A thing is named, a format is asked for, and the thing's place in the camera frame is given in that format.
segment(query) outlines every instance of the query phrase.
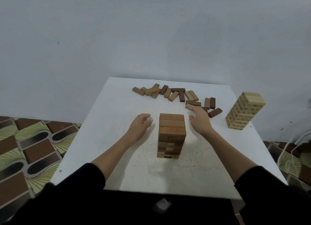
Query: white wall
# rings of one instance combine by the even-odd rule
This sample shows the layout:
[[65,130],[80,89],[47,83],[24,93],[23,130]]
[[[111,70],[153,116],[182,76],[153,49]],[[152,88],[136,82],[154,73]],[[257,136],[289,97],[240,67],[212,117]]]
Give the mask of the white wall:
[[310,51],[311,0],[0,0],[0,115],[83,122],[109,76],[227,84],[286,141],[311,125]]

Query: table top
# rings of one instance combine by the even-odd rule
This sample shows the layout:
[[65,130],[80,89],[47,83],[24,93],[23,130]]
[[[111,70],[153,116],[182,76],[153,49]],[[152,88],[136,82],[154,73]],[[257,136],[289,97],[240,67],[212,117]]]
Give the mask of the table top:
[[[160,88],[168,85],[193,90],[202,104],[205,97],[215,97],[216,108],[223,112],[211,119],[213,128],[233,147],[286,183],[251,122],[242,131],[227,128],[225,117],[237,100],[229,86],[133,78],[108,78],[51,182],[58,184],[94,160],[121,138],[138,114],[150,113],[152,126],[124,154],[107,180],[106,189],[241,199],[211,145],[191,127],[191,111],[185,109],[185,103],[179,98],[170,102],[162,95],[157,99],[142,97],[132,91],[133,87],[150,88],[155,83]],[[160,113],[185,115],[187,136],[178,160],[157,158]]]

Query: light wooden block tower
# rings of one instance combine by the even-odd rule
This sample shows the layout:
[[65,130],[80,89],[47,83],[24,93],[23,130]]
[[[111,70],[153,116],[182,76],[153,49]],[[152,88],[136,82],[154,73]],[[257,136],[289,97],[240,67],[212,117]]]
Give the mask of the light wooden block tower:
[[228,128],[243,130],[265,104],[259,93],[242,92],[225,118]]
[[179,159],[186,138],[183,115],[160,114],[158,158]]

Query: patterned floor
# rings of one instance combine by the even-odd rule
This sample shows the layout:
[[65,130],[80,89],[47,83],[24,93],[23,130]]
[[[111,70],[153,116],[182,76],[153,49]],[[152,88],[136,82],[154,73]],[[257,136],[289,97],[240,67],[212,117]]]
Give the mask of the patterned floor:
[[0,116],[0,223],[51,180],[80,127]]

